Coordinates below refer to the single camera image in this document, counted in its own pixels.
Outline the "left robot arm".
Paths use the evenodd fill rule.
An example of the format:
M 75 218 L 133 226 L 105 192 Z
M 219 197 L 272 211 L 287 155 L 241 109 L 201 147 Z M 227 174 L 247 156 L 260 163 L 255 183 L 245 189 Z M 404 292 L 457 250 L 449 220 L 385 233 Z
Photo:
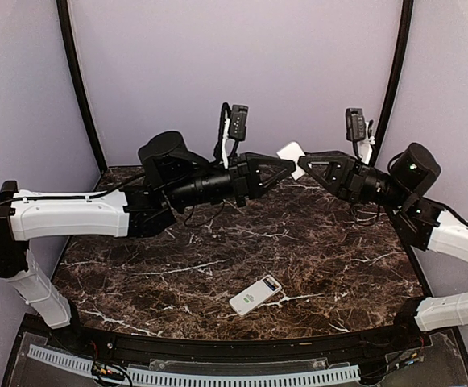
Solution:
M 44 274 L 32 239 L 67 235 L 156 236 L 176 214 L 232 198 L 261 198 L 296 170 L 294 160 L 253 152 L 215 164 L 188 150 L 178 131 L 165 131 L 138 151 L 143 171 L 99 193 L 37 193 L 5 181 L 0 189 L 0 278 L 11 284 L 73 352 L 89 346 L 77 308 Z

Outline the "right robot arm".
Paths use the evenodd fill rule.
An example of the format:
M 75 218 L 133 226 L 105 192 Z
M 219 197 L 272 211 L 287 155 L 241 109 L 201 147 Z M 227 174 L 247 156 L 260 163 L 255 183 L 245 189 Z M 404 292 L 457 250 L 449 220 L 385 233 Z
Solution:
M 441 167 L 423 145 L 409 144 L 391 159 L 386 172 L 339 151 L 306 153 L 298 165 L 336 198 L 384 208 L 404 244 L 468 263 L 468 221 L 450 206 L 425 197 Z M 395 350 L 405 349 L 418 331 L 468 325 L 468 292 L 410 298 L 394 322 L 387 343 Z

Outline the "white battery cover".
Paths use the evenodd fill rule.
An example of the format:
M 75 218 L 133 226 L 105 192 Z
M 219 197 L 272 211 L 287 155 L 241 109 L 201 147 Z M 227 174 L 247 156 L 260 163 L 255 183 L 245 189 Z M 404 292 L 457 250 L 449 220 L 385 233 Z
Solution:
M 297 181 L 305 175 L 305 171 L 298 165 L 299 159 L 302 156 L 305 156 L 305 153 L 296 141 L 292 141 L 285 145 L 276 154 L 282 160 L 291 160 L 294 162 L 296 169 L 291 174 L 293 180 Z

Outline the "white remote control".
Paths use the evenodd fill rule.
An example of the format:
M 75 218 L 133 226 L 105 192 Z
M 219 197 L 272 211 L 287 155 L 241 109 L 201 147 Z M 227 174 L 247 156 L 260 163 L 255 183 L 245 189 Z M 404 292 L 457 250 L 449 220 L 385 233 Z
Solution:
M 272 275 L 266 275 L 257 280 L 229 300 L 230 307 L 234 312 L 239 316 L 246 316 L 282 290 L 281 285 L 280 291 L 273 292 L 264 282 L 265 279 L 271 279 L 281 285 Z

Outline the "blue AAA battery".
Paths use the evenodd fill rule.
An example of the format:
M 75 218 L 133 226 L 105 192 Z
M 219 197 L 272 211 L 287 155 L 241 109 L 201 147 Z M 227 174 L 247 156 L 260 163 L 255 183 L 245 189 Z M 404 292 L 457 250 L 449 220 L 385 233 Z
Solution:
M 281 290 L 281 285 L 272 281 L 271 279 L 265 279 L 264 282 L 273 292 Z

